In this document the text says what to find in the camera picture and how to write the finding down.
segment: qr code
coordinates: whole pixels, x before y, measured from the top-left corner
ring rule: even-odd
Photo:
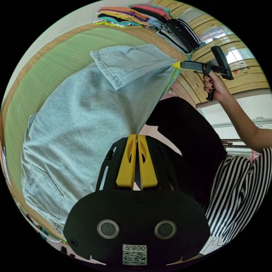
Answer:
[[[147,265],[146,252],[123,251],[123,264]]]

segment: woven edge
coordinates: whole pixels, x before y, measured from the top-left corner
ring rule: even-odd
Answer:
[[[10,91],[8,93],[8,96],[6,98],[6,101],[4,102],[2,112],[0,114],[0,144],[1,147],[4,144],[4,137],[3,137],[3,132],[4,132],[4,126],[5,126],[5,121],[6,121],[6,116],[8,112],[9,105],[11,103],[11,100],[16,93],[16,90],[18,89],[20,83],[26,76],[26,74],[30,71],[30,69],[37,63],[37,61],[44,56],[47,52],[49,52],[51,49],[53,49],[56,45],[59,43],[68,40],[75,34],[91,30],[94,28],[100,28],[100,27],[106,27],[106,28],[111,28],[110,26],[105,26],[105,25],[95,25],[95,24],[87,24],[84,26],[80,26],[77,28],[74,28],[73,30],[70,30],[59,37],[55,38],[45,46],[43,46],[22,68],[22,70],[19,72],[16,80],[12,84]],[[145,28],[137,28],[137,29],[122,29],[118,28],[116,30],[126,32],[127,34],[130,34],[132,36],[135,36],[147,43],[152,43],[156,45],[160,50],[165,52],[167,55],[173,57],[177,61],[182,61],[186,59],[186,56],[183,55],[180,51],[178,51],[176,48],[174,48],[172,45],[167,43],[162,37],[157,35],[155,32],[147,30]],[[2,165],[2,170],[3,170],[3,156],[2,152],[0,153],[0,160],[1,160],[1,165]],[[35,219],[44,229],[48,230],[53,236],[61,239],[62,241],[65,240],[63,235],[60,235],[54,228],[53,226],[45,220],[40,214],[38,214],[35,210],[30,208],[23,197],[23,195],[19,192],[17,189],[17,186],[15,185],[12,177],[9,175],[11,186],[8,186],[9,191],[11,194],[14,194],[14,196],[17,198],[17,200],[20,202],[20,204],[23,206],[23,208],[29,213],[29,215]]]

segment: green mat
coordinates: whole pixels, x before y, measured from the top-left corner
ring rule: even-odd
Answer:
[[[30,69],[10,103],[4,127],[7,167],[21,193],[20,159],[29,116],[39,111],[61,82],[93,62],[92,50],[143,44],[147,43],[125,32],[95,28],[59,43]]]

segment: woman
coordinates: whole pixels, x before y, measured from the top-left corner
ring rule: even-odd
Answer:
[[[213,71],[209,76],[203,76],[204,90],[214,92],[214,99],[241,140],[260,153],[258,159],[251,162],[227,155],[213,127],[179,97],[161,100],[146,124],[158,126],[158,131],[181,151],[182,156],[167,149],[179,189],[205,209],[211,235],[221,236],[227,243],[247,225],[268,190],[272,178],[272,130],[256,127],[221,78]]]

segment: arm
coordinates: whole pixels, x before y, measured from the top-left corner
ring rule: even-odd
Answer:
[[[230,93],[219,103],[230,118],[240,139],[249,148],[261,153],[264,148],[272,146],[272,129],[258,128]]]
[[[272,130],[260,129],[243,111],[236,99],[231,95],[223,80],[213,71],[210,77],[203,77],[204,90],[214,92],[217,100],[230,118],[241,140],[252,150],[261,153],[264,148],[272,146]]]

